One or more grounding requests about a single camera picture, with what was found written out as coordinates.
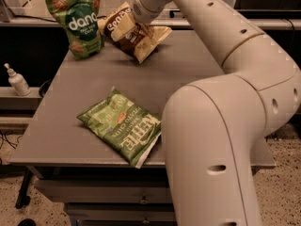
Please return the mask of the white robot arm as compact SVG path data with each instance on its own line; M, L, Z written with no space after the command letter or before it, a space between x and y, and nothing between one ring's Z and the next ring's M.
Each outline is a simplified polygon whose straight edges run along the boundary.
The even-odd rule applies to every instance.
M178 226L262 226L251 153L300 106L300 69L222 0L134 0L143 24L174 2L223 73L177 90L162 143Z

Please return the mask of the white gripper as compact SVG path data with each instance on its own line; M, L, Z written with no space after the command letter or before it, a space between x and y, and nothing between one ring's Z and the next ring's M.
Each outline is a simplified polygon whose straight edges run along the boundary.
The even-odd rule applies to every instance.
M165 5L172 0L133 0L131 3L132 13L118 15L112 25L111 33L113 41L119 41L135 29L135 21L149 24L163 11Z

